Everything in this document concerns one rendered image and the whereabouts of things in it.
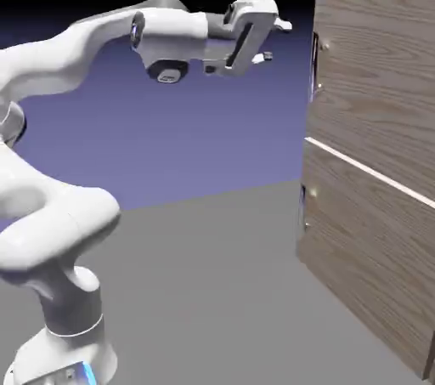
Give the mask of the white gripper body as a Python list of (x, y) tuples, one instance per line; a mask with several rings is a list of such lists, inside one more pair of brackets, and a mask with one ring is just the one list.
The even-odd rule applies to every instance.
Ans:
[(236, 0), (223, 18), (224, 27), (235, 35), (235, 46), (225, 60), (223, 74), (240, 76), (251, 65), (279, 16), (275, 0)]

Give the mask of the light wood cabinet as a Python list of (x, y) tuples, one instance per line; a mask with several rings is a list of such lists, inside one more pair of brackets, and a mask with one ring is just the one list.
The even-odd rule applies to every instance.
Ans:
[(435, 0), (315, 0), (302, 263), (435, 385)]

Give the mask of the wood cabinet door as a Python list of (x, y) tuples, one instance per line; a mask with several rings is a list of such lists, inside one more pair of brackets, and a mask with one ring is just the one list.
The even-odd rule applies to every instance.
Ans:
[(422, 380), (435, 385), (435, 207), (303, 146), (316, 222), (297, 255)]
[(315, 0), (307, 134), (435, 201), (435, 0)]

